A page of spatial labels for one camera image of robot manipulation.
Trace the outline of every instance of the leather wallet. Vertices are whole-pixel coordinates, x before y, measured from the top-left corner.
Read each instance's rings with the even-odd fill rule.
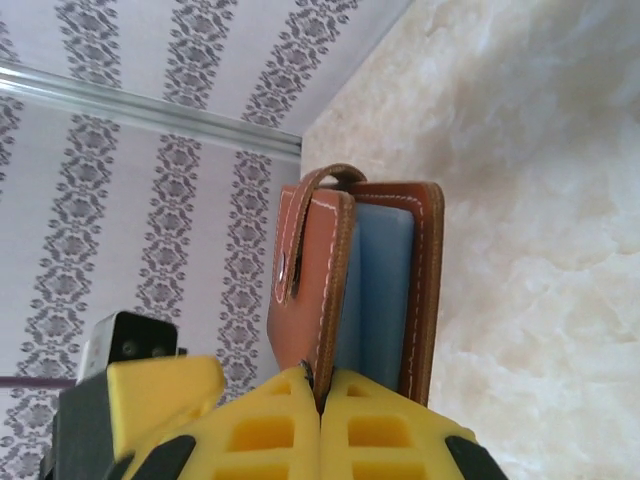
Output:
[[[427,404],[443,229],[436,183],[334,164],[283,187],[267,333],[281,370],[307,366],[320,411],[334,367]]]

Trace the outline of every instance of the black metal part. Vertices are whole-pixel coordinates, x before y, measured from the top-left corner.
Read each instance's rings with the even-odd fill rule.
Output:
[[[49,449],[40,460],[38,480],[53,480],[53,468],[55,465],[53,450]]]
[[[60,394],[53,432],[56,480],[103,479],[114,464],[107,372]]]
[[[107,473],[107,476],[104,478],[104,480],[122,480],[124,474],[127,473],[127,469],[129,468],[129,465],[131,465],[133,458],[133,454],[127,455],[118,463],[116,463],[109,471],[109,473]]]
[[[113,322],[108,363],[175,356],[178,329],[169,322],[118,312]]]
[[[489,451],[466,438],[450,436],[445,439],[464,480],[508,480]]]
[[[196,439],[181,435],[154,448],[132,480],[178,480],[196,446]]]

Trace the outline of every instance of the patterned wallpaper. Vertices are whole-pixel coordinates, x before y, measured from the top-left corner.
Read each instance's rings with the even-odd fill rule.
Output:
[[[302,134],[409,3],[4,2],[0,58]]]
[[[0,58],[301,134],[409,0],[20,0]],[[0,375],[73,377],[135,309],[213,353],[224,401],[273,375],[278,191],[299,166],[0,93]],[[34,478],[57,392],[0,390],[0,480]]]
[[[276,372],[273,227],[297,164],[0,96],[0,173],[0,376],[73,378],[123,308],[217,355],[224,401]],[[0,390],[0,479],[33,478],[56,397]]]

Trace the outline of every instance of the white stitching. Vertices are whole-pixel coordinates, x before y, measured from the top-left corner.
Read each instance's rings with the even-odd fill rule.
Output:
[[[285,194],[287,195],[291,195],[291,192],[287,192],[286,190],[282,190],[282,192],[280,193],[280,205],[282,206],[282,199],[284,198]],[[274,245],[274,252],[273,252],[273,273],[271,274],[271,285],[273,286],[273,289],[275,290],[276,287],[276,268],[278,268],[278,237],[280,236],[280,217],[278,217],[278,219],[276,220],[276,241],[275,241],[275,245]]]
[[[324,312],[327,306],[327,294],[329,293],[329,277],[331,276],[331,263],[333,262],[333,248],[336,244],[336,234],[338,232],[338,210],[333,205],[320,202],[319,200],[311,200],[320,207],[328,208],[333,211],[333,233],[331,234],[331,246],[329,247],[329,261],[327,262],[327,275],[324,279],[324,291],[322,292],[322,308],[320,310],[320,328],[318,329],[318,341],[316,345],[316,359],[313,362],[314,375],[318,371],[318,359],[320,358],[320,338],[322,337],[322,327],[324,324]]]
[[[305,178],[302,179],[302,182],[300,183],[300,186],[298,186],[298,188],[301,188],[302,185],[305,182]],[[300,217],[300,210],[302,209],[302,201],[298,202],[298,211],[296,212],[296,219],[294,220],[294,228],[295,225],[297,225],[298,223],[298,218]],[[287,209],[287,217],[284,220],[284,229],[282,230],[282,248],[284,249],[284,237],[287,234],[287,225],[289,224],[289,214],[291,213],[291,204],[289,204],[289,208]],[[293,246],[293,237],[295,237],[295,235],[291,235],[291,238],[289,240],[289,255],[291,255],[291,247]],[[284,265],[284,271],[286,272],[287,270],[289,270],[289,260],[290,259],[285,259],[285,265]],[[282,294],[278,293],[278,285],[276,285],[276,300],[278,301],[278,303],[282,303],[282,301],[284,300],[284,295],[285,295],[285,291],[286,291],[286,283],[287,283],[287,277],[288,275],[285,275],[284,278],[284,283],[282,284]]]
[[[420,203],[420,201],[414,197],[406,197],[406,196],[402,196],[402,195],[383,195],[383,194],[371,194],[371,193],[362,193],[362,194],[355,194],[353,195],[354,197],[361,197],[361,198],[392,198],[392,199],[396,199],[396,200],[407,200],[409,202],[412,203],[416,203],[418,205],[418,207],[420,208],[420,225],[418,226],[418,228],[420,229],[420,245],[418,246],[418,252],[419,252],[419,257],[418,257],[418,282],[417,282],[417,288],[418,288],[418,300],[416,302],[416,310],[414,312],[414,318],[413,318],[413,338],[411,339],[411,353],[409,354],[409,396],[411,396],[411,393],[413,391],[413,361],[414,361],[414,357],[415,357],[415,351],[416,351],[416,336],[418,334],[418,312],[420,309],[420,305],[421,305],[421,296],[422,296],[422,290],[420,288],[421,282],[420,282],[420,277],[422,275],[422,256],[423,256],[423,246],[424,246],[424,211],[422,209],[422,203]]]

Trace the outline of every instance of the leather strap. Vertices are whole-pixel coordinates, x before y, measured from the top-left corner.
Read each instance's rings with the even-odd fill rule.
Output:
[[[274,292],[275,299],[280,304],[286,305],[291,298],[302,231],[311,196],[326,177],[334,177],[341,184],[367,180],[364,173],[346,163],[336,163],[313,170],[302,178],[287,209],[281,243],[276,246]]]

